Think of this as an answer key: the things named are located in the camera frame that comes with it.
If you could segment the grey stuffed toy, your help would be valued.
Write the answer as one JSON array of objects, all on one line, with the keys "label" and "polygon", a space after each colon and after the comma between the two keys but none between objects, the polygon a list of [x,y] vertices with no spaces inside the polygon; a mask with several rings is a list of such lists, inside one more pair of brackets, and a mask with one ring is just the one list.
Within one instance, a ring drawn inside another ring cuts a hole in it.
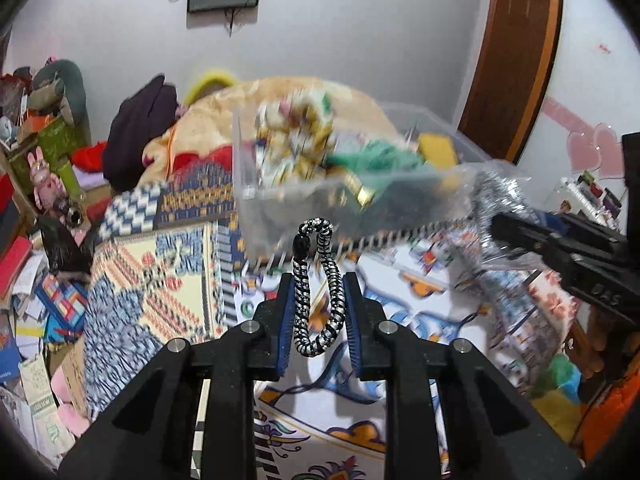
[{"label": "grey stuffed toy", "polygon": [[43,66],[32,78],[27,107],[36,112],[58,110],[70,126],[80,126],[87,115],[84,80],[79,67],[61,58]]}]

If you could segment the pink bunny plush toy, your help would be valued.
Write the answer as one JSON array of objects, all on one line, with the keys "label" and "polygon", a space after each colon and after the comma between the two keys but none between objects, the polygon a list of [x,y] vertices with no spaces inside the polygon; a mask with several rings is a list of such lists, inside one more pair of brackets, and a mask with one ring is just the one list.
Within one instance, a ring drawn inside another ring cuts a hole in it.
[{"label": "pink bunny plush toy", "polygon": [[27,161],[36,206],[44,214],[50,214],[55,203],[67,197],[66,188],[44,159],[40,146],[27,154]]}]

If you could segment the green cardboard box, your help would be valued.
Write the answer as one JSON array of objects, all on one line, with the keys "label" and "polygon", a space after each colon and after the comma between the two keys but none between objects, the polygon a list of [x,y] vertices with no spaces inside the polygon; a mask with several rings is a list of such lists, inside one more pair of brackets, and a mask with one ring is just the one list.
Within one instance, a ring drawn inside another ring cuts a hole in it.
[{"label": "green cardboard box", "polygon": [[32,195],[32,182],[29,179],[27,154],[41,148],[43,158],[52,169],[60,166],[60,161],[70,158],[78,148],[87,145],[87,136],[83,128],[67,125],[62,117],[55,118],[40,132],[27,138],[9,152],[8,163],[14,173],[15,180],[26,195]]}]

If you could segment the brown wooden door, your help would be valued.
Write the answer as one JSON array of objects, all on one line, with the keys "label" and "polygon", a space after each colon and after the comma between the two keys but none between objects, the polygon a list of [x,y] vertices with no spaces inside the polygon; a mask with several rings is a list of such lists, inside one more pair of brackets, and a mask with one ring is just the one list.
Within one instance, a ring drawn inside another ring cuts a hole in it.
[{"label": "brown wooden door", "polygon": [[489,156],[520,159],[546,95],[563,0],[489,0],[459,130]]}]

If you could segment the white small cabinet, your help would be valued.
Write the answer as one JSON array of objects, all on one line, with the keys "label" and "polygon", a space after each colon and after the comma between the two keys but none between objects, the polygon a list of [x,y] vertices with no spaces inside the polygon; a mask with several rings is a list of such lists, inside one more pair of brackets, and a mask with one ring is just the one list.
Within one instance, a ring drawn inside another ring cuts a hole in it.
[{"label": "white small cabinet", "polygon": [[623,204],[609,189],[599,184],[589,171],[577,178],[562,178],[544,201],[552,212],[577,214],[617,232],[625,228],[620,221]]}]

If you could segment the clear plastic storage box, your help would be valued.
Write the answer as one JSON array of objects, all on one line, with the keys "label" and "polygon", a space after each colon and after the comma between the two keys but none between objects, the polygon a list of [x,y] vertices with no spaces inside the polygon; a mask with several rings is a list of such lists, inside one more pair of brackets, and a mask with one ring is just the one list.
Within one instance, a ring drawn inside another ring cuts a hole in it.
[{"label": "clear plastic storage box", "polygon": [[385,235],[413,235],[417,229],[456,221],[466,214],[462,188],[489,162],[489,156],[453,126],[420,106],[383,103],[380,114],[363,119],[336,115],[336,133],[346,154],[373,141],[408,151],[422,133],[448,139],[458,162],[438,169],[431,162],[407,170],[355,172],[343,167],[322,178],[270,186],[258,169],[256,128],[249,110],[232,118],[232,177],[246,258],[255,264],[291,255],[299,225],[326,218],[332,240],[352,249],[360,240],[379,242]]}]

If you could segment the patterned bed cover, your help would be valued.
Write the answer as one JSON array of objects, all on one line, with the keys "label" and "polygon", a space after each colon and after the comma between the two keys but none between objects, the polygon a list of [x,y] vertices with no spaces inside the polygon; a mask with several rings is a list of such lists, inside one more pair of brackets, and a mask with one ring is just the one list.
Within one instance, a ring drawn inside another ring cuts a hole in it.
[{"label": "patterned bed cover", "polygon": [[[575,315],[576,302],[549,271],[473,272],[448,238],[466,220],[345,249],[333,243],[331,222],[316,217],[299,225],[291,255],[262,264],[247,260],[242,234],[221,221],[104,240],[84,331],[92,423],[165,344],[224,336],[274,298],[288,273],[288,366],[275,382],[254,383],[254,479],[387,479],[385,384],[363,382],[352,368],[345,274],[419,338],[471,341],[527,402]],[[208,390],[202,385],[190,478],[202,478]]]}]

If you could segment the yellow sponge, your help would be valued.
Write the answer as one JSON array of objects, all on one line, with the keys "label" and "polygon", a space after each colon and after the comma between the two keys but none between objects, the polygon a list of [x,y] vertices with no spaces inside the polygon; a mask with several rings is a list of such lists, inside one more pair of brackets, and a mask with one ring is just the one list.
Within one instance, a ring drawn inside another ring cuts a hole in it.
[{"label": "yellow sponge", "polygon": [[449,136],[424,132],[418,136],[418,153],[426,162],[438,169],[449,169],[459,163],[454,144]]}]

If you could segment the blue colourful pencil case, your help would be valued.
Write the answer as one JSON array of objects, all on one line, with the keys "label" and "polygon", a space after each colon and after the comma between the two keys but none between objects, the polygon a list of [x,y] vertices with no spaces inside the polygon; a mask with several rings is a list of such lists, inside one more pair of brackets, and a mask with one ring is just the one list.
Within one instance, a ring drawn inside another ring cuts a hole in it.
[{"label": "blue colourful pencil case", "polygon": [[36,286],[35,295],[64,330],[75,333],[84,330],[88,307],[88,292],[84,286],[47,274]]}]

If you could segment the green knitted cloth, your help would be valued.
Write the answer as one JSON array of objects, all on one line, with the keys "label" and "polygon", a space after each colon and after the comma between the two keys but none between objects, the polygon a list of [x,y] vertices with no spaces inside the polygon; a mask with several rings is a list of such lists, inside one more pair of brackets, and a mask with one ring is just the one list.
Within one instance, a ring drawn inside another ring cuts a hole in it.
[{"label": "green knitted cloth", "polygon": [[331,152],[326,155],[324,164],[328,168],[340,167],[354,174],[379,174],[413,170],[422,166],[424,159],[415,151],[398,148],[383,140],[374,140],[360,151]]}]

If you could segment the silver tinsel plastic bag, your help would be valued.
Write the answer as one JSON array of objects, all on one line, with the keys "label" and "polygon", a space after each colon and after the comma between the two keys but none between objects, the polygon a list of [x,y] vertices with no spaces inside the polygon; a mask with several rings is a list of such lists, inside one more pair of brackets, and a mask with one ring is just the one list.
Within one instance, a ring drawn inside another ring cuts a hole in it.
[{"label": "silver tinsel plastic bag", "polygon": [[529,199],[530,177],[510,162],[491,159],[466,165],[462,204],[469,211],[463,228],[455,228],[448,238],[473,272],[533,271],[542,266],[539,256],[516,248],[491,233],[496,214],[513,214],[536,226],[546,225],[546,215]]}]

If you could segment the floral fabric bundle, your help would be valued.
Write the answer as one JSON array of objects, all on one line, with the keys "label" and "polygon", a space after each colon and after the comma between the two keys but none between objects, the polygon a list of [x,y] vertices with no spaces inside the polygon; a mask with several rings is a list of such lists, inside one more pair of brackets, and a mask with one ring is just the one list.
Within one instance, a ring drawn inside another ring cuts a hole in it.
[{"label": "floral fabric bundle", "polygon": [[326,176],[334,150],[334,110],[329,93],[299,89],[263,102],[256,114],[256,169],[260,184],[275,188]]}]

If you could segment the beige fleece blanket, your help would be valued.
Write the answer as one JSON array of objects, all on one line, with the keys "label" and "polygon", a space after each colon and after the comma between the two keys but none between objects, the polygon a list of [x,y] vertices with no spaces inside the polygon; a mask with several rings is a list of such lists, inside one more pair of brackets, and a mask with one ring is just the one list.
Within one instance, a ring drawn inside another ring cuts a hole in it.
[{"label": "beige fleece blanket", "polygon": [[141,184],[166,180],[182,153],[208,155],[232,142],[232,119],[239,113],[243,136],[255,135],[258,105],[288,96],[296,90],[323,90],[331,100],[334,126],[392,140],[398,131],[382,107],[367,94],[319,77],[277,76],[240,82],[192,104],[186,114],[143,150],[149,165],[139,179]]}]

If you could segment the dark purple clothing pile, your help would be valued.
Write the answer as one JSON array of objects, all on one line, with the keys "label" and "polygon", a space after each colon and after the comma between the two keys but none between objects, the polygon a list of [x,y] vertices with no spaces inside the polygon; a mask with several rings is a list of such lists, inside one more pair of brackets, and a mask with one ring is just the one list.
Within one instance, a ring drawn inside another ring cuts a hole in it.
[{"label": "dark purple clothing pile", "polygon": [[159,74],[122,102],[102,153],[104,178],[116,192],[132,190],[145,166],[144,148],[176,121],[177,91]]}]

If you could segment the black plastic bag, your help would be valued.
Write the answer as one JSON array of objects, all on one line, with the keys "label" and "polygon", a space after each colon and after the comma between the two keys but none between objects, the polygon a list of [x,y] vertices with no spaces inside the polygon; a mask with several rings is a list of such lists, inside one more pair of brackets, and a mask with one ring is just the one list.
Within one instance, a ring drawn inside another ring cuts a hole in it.
[{"label": "black plastic bag", "polygon": [[60,278],[86,280],[96,247],[96,230],[90,229],[77,243],[72,232],[53,217],[39,216],[36,227],[41,235],[50,272]]}]

